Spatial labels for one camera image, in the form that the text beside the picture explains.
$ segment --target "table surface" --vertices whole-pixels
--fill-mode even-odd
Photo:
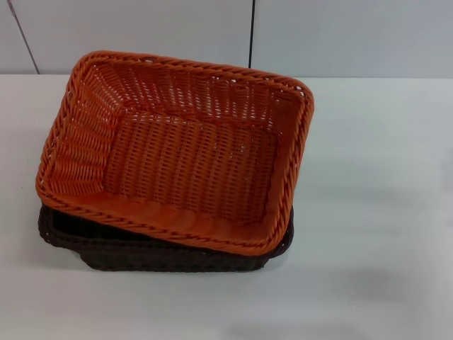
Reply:
[[[453,80],[302,79],[316,110],[290,250],[170,274],[94,271],[39,237],[67,79],[0,76],[2,339],[453,339]]]

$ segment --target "stacked baskets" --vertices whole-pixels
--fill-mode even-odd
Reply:
[[[262,268],[292,240],[313,112],[295,79],[93,52],[41,156],[40,234],[101,270]]]

